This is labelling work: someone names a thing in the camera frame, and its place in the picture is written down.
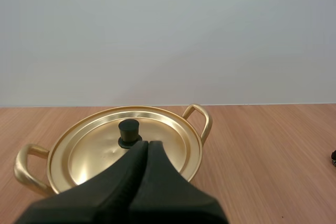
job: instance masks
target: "wood grain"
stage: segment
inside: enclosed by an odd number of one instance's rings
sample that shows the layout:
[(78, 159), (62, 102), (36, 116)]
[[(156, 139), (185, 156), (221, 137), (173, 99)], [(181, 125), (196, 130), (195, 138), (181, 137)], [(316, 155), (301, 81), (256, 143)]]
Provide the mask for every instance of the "wood grain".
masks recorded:
[[(182, 114), (184, 106), (165, 107)], [(27, 143), (51, 148), (79, 120), (107, 109), (0, 108), (0, 223), (40, 196), (19, 184), (14, 158)], [(215, 196), (231, 223), (336, 223), (336, 105), (207, 106), (214, 124), (192, 183)], [(204, 119), (190, 122), (199, 132)], [(29, 167), (46, 178), (46, 161)]]

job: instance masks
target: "pot handle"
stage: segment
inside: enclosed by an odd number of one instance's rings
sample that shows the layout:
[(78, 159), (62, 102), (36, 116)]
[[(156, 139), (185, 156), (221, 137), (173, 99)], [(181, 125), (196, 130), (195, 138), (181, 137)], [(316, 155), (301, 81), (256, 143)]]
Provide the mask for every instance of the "pot handle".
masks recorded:
[(208, 114), (208, 112), (205, 110), (205, 108), (203, 108), (202, 106), (198, 105), (198, 104), (191, 104), (188, 106), (188, 108), (186, 108), (186, 110), (184, 111), (182, 117), (184, 119), (188, 119), (188, 117), (195, 111), (197, 110), (199, 113), (201, 113), (202, 115), (204, 115), (205, 117), (205, 126), (203, 129), (203, 132), (201, 133), (201, 142), (202, 145), (204, 145), (211, 127), (212, 127), (212, 117)]
[(30, 190), (43, 196), (54, 195), (55, 192), (51, 186), (43, 183), (30, 174), (27, 168), (28, 155), (34, 155), (44, 159), (48, 158), (49, 151), (36, 144), (25, 145), (17, 154), (14, 165), (14, 174), (16, 179), (28, 187)]

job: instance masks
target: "black knob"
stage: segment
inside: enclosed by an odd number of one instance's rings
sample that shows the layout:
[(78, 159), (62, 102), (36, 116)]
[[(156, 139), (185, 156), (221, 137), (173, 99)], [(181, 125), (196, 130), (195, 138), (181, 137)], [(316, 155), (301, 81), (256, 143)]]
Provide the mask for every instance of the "black knob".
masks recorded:
[(118, 140), (120, 147), (129, 149), (137, 141), (142, 140), (139, 135), (139, 122), (135, 119), (126, 119), (118, 125), (121, 137)]

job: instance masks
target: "black object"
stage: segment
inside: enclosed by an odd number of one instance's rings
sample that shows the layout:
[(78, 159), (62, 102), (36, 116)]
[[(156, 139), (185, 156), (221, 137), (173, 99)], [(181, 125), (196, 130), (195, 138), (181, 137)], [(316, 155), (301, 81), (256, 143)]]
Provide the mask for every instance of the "black object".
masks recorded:
[(336, 166), (336, 151), (331, 154), (332, 164)]
[(228, 223), (217, 200), (175, 170), (161, 142), (137, 142), (87, 182), (33, 203), (16, 223)]
[(118, 125), (121, 137), (118, 139), (118, 144), (121, 148), (129, 149), (137, 141), (141, 141), (139, 135), (139, 122), (135, 119), (123, 120)]

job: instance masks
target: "white wall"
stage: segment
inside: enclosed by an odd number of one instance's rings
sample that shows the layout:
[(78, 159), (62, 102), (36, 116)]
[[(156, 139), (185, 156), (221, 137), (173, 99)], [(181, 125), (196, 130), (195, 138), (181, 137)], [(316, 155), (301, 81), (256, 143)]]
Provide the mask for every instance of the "white wall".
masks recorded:
[(336, 102), (336, 0), (0, 8), (0, 105)]

